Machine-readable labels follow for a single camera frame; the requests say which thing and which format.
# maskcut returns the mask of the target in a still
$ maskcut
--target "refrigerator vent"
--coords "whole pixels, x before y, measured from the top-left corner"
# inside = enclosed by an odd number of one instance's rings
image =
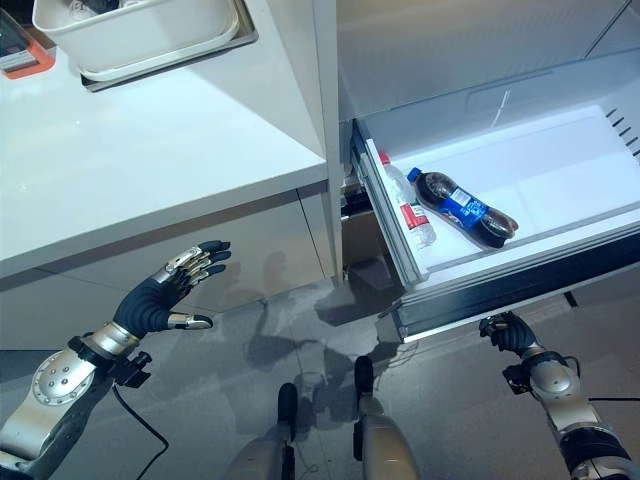
[[[614,108],[607,113],[607,118],[611,122],[613,128],[616,129],[618,135],[620,135],[620,138],[622,138],[627,148],[631,150],[631,154],[640,161],[640,139],[631,125],[629,125],[628,122],[625,122],[624,115],[619,113],[617,108]]]

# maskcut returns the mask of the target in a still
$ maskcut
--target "black cable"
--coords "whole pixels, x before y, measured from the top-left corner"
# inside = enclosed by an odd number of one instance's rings
[[[580,378],[582,376],[582,371],[580,369],[580,361],[574,357],[573,355],[567,355],[565,357],[562,357],[565,360],[573,360],[576,364],[576,375],[578,375],[578,378]]]
[[[640,397],[591,397],[590,402],[640,402]]]
[[[166,451],[167,451],[167,449],[169,448],[169,441],[168,441],[166,438],[164,438],[164,437],[162,436],[162,434],[161,434],[161,433],[159,433],[155,428],[153,428],[151,425],[149,425],[149,424],[147,423],[147,421],[146,421],[144,418],[142,418],[140,415],[138,415],[138,414],[133,410],[133,408],[131,408],[131,407],[129,406],[129,404],[128,404],[127,402],[125,402],[124,398],[122,398],[122,396],[120,395],[120,392],[118,391],[118,389],[116,388],[116,386],[115,386],[115,385],[113,385],[113,386],[111,387],[111,390],[113,391],[113,394],[116,396],[116,399],[118,400],[118,402],[120,402],[120,405],[122,405],[122,407],[123,407],[127,412],[129,412],[129,414],[130,414],[133,418],[135,418],[135,419],[140,423],[140,425],[142,425],[144,428],[146,428],[146,429],[147,429],[147,430],[148,430],[148,431],[149,431],[149,432],[150,432],[154,437],[156,437],[158,440],[160,440],[160,441],[162,442],[162,444],[164,445],[164,447],[162,448],[162,450],[160,450],[158,453],[156,453],[156,455],[155,455],[151,460],[149,460],[149,463],[147,463],[147,466],[146,466],[146,467],[144,467],[144,469],[142,470],[142,472],[140,472],[140,475],[138,475],[138,476],[136,477],[136,480],[140,480],[140,479],[143,477],[143,475],[144,475],[145,473],[147,473],[147,470],[149,470],[149,468],[151,467],[151,465],[153,465],[153,462],[155,462],[155,461],[160,457],[160,455],[162,455],[164,452],[166,452]]]

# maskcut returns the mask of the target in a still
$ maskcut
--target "refrigerator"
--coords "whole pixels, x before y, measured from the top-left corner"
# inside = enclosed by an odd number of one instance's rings
[[[343,161],[366,189],[412,341],[640,262],[640,2],[338,2]],[[435,212],[412,240],[380,152],[519,229],[482,248]]]

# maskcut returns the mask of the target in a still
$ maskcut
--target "bottle cap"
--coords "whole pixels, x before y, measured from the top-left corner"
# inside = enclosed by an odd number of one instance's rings
[[[416,181],[416,178],[418,178],[418,175],[420,175],[421,173],[422,173],[422,170],[420,170],[419,168],[412,168],[411,171],[409,172],[409,175],[407,175],[407,180],[413,183]]]
[[[378,150],[378,155],[380,155],[380,163],[383,165],[389,165],[391,160],[389,159],[389,155],[384,150]]]

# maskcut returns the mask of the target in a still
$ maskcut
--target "bottle label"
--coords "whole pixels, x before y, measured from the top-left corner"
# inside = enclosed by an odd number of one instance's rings
[[[424,214],[424,210],[422,208],[416,209],[416,207],[412,207],[408,203],[404,203],[400,205],[400,211],[402,212],[402,216],[404,217],[404,221],[409,227],[409,230],[413,230],[420,225],[425,225],[429,223],[429,219]]]
[[[457,187],[440,205],[440,213],[464,230],[470,230],[487,213],[489,207]]]

